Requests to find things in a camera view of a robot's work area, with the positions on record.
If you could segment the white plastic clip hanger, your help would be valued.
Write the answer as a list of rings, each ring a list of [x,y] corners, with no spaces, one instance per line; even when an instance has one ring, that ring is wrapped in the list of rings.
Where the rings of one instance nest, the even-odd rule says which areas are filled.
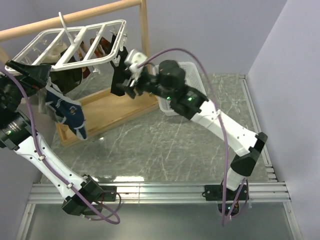
[[[118,26],[116,32],[116,38],[111,48],[110,54],[101,58],[94,58],[95,49],[100,42],[100,39],[104,36],[107,28]],[[108,22],[96,23],[86,26],[76,27],[63,27],[63,28],[51,28],[41,31],[33,40],[31,40],[14,58],[13,61],[19,62],[29,54],[36,45],[43,40],[44,37],[50,34],[56,34],[55,38],[48,42],[47,47],[40,53],[40,55],[32,62],[32,65],[40,65],[46,57],[49,56],[50,51],[58,46],[62,42],[63,37],[68,36],[69,46],[62,57],[51,66],[51,70],[63,71],[69,69],[83,68],[88,66],[97,66],[100,64],[108,63],[115,59],[118,55],[118,51],[123,49],[123,38],[126,36],[127,21],[124,19],[113,20]],[[82,41],[87,37],[90,30],[96,31],[96,37],[93,44],[89,47],[87,53],[85,53],[82,60],[77,62],[69,62],[71,57],[80,48]]]

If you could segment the navy blue white-trimmed underwear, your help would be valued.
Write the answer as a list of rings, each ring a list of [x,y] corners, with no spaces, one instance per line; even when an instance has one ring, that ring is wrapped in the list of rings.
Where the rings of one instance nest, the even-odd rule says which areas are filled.
[[[79,101],[65,96],[55,84],[47,85],[45,105],[53,111],[56,121],[67,125],[80,140],[88,138],[85,128],[85,116]]]

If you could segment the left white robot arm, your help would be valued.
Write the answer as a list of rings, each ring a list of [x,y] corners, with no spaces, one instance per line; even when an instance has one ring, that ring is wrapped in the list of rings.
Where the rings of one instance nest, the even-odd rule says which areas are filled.
[[[58,189],[64,199],[61,208],[69,215],[119,224],[116,209],[102,204],[106,194],[116,196],[117,188],[103,190],[89,175],[80,176],[73,172],[51,150],[44,137],[36,130],[31,104],[26,101],[29,116],[18,110],[22,99],[27,100],[42,88],[46,89],[46,102],[54,113],[63,118],[71,130],[81,139],[86,139],[85,119],[81,104],[63,95],[51,82],[50,64],[26,65],[13,60],[6,66],[16,70],[13,76],[6,69],[0,70],[0,146],[14,151],[30,161]]]

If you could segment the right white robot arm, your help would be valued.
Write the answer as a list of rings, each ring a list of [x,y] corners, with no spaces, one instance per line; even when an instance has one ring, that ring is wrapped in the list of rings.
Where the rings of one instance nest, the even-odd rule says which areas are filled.
[[[186,72],[175,60],[162,61],[155,75],[149,74],[141,62],[125,60],[126,79],[119,85],[132,99],[144,92],[170,102],[177,114],[204,127],[222,139],[235,156],[225,165],[223,180],[216,191],[219,200],[239,197],[241,186],[252,175],[268,139],[263,132],[255,133],[221,111],[213,100],[186,84]]]

